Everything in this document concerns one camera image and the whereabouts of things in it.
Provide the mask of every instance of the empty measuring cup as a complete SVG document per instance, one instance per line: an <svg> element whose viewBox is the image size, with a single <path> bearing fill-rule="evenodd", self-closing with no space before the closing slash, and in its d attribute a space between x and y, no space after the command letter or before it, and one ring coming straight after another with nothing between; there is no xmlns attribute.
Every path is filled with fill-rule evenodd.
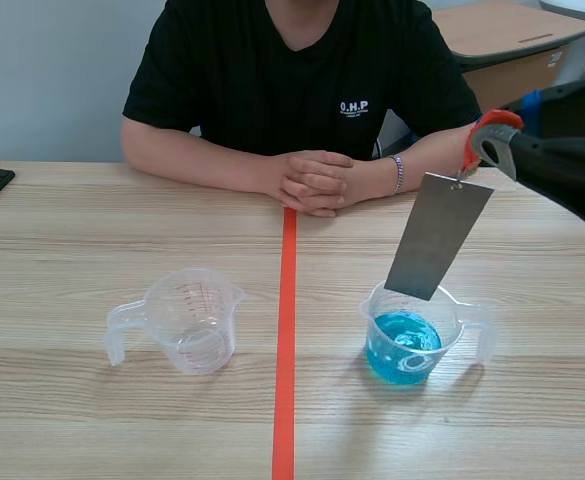
<svg viewBox="0 0 585 480"><path fill-rule="evenodd" d="M466 329L480 331L477 363L487 362L496 345L488 310L456 301L443 287L424 301L386 290L381 283L360 312L368 320L368 361L390 383L425 380Z"/></svg>
<svg viewBox="0 0 585 480"><path fill-rule="evenodd" d="M123 334L137 328L183 372L214 372L234 353L234 310L243 297L240 288L214 270L187 269L162 278L143 300L108 314L105 345L110 362L123 361Z"/></svg>

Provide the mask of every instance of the bracelet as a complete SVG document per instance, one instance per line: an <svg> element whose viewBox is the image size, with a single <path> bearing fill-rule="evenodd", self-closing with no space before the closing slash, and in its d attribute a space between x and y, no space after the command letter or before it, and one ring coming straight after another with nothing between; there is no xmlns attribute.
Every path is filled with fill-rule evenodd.
<svg viewBox="0 0 585 480"><path fill-rule="evenodd" d="M401 160L401 157L399 157L398 155L390 155L390 158L392 158L396 162L396 168L399 170L399 178L396 181L396 188L394 189L394 193L392 194L396 195L397 193L399 193L401 187L403 186L403 160Z"/></svg>

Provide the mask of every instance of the measuring cup with blue liquid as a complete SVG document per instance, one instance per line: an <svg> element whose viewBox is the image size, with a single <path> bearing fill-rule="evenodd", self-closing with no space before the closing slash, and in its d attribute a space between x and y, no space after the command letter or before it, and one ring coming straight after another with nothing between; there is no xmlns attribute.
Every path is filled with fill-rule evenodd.
<svg viewBox="0 0 585 480"><path fill-rule="evenodd" d="M480 332L476 363L492 357L497 332L486 308L458 302L443 287L425 301L386 290L384 284L359 307L368 320L366 356L383 379L423 382L468 329Z"/></svg>

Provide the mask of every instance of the metal plate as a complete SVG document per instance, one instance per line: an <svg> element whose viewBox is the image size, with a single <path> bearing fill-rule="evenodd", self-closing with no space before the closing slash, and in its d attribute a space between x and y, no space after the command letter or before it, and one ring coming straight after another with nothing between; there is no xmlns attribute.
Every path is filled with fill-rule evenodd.
<svg viewBox="0 0 585 480"><path fill-rule="evenodd" d="M426 174L385 288L430 300L493 192Z"/></svg>

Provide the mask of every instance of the forearm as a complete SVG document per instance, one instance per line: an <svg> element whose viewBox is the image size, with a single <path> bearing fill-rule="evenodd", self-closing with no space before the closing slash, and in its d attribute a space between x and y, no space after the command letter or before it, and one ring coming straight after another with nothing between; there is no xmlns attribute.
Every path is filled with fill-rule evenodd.
<svg viewBox="0 0 585 480"><path fill-rule="evenodd" d="M433 133L403 152L401 192L417 190L426 173L446 176L456 174L463 165L463 151L473 126Z"/></svg>
<svg viewBox="0 0 585 480"><path fill-rule="evenodd" d="M400 156L403 162L403 183L399 193L417 190L426 173L451 176L463 165L463 151L473 125L445 130L422 138ZM355 165L359 183L365 191L355 195L363 199L387 197L394 193L398 168L393 158Z"/></svg>
<svg viewBox="0 0 585 480"><path fill-rule="evenodd" d="M241 192L273 194L273 160L214 145L176 130L124 118L122 145L128 164L170 180Z"/></svg>

